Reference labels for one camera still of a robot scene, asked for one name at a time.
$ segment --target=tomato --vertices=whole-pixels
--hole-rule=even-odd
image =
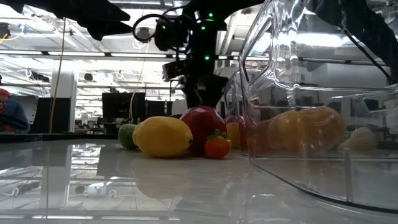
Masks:
[[[268,141],[279,152],[306,153],[331,149],[344,133],[341,115],[332,108],[320,107],[276,116],[268,129]]]
[[[231,151],[232,142],[226,139],[225,133],[216,130],[216,134],[209,136],[205,144],[205,152],[210,159],[222,159]]]

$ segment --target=black cable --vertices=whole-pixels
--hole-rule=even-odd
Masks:
[[[136,29],[137,29],[137,26],[138,26],[138,24],[140,23],[140,22],[142,22],[142,21],[144,21],[144,20],[146,20],[146,19],[149,19],[149,18],[159,18],[159,19],[163,19],[164,21],[166,21],[166,22],[169,22],[170,24],[172,24],[172,22],[167,18],[167,17],[165,17],[165,16],[163,16],[163,15],[159,15],[159,14],[148,14],[148,15],[144,15],[144,16],[142,16],[141,18],[139,18],[135,23],[134,23],[134,25],[132,26],[132,35],[133,35],[133,37],[136,39],[136,40],[138,40],[139,42],[148,42],[148,40],[151,40],[151,38],[153,38],[154,36],[155,36],[155,34],[152,34],[150,37],[148,37],[148,38],[146,38],[146,39],[143,39],[143,38],[140,38],[140,37],[138,37],[137,36],[137,34],[136,34]]]
[[[165,12],[163,12],[163,15],[166,15],[167,13],[172,12],[172,11],[176,11],[177,9],[183,9],[183,8],[184,8],[184,6],[179,6],[179,7],[174,7],[172,9],[168,9]]]
[[[344,27],[340,27],[343,32],[347,35],[347,37],[350,39],[350,41],[352,41],[352,43],[355,44],[355,46],[362,51],[362,53],[365,54],[365,56],[372,62],[372,64],[374,66],[376,66],[386,77],[387,80],[389,82],[390,85],[394,84],[394,81],[392,80],[392,78],[390,77],[390,75],[372,58],[372,56],[369,55],[369,53],[358,44],[358,42],[356,40],[354,40],[353,36],[344,28]]]

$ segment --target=clear plastic bin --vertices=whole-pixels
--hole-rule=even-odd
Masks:
[[[302,1],[268,0],[239,66],[252,163],[315,195],[398,210],[397,85],[343,31]]]
[[[234,149],[243,150],[245,136],[243,98],[239,72],[235,72],[224,88],[227,133]]]

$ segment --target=lemon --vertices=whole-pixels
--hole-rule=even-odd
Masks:
[[[178,157],[193,141],[190,128],[177,118],[156,116],[141,122],[134,130],[133,141],[151,157]]]

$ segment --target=red apple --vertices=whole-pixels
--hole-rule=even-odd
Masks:
[[[191,129],[193,143],[189,150],[196,156],[205,155],[207,137],[214,134],[216,129],[222,133],[226,133],[225,121],[210,106],[201,105],[190,108],[180,119]]]

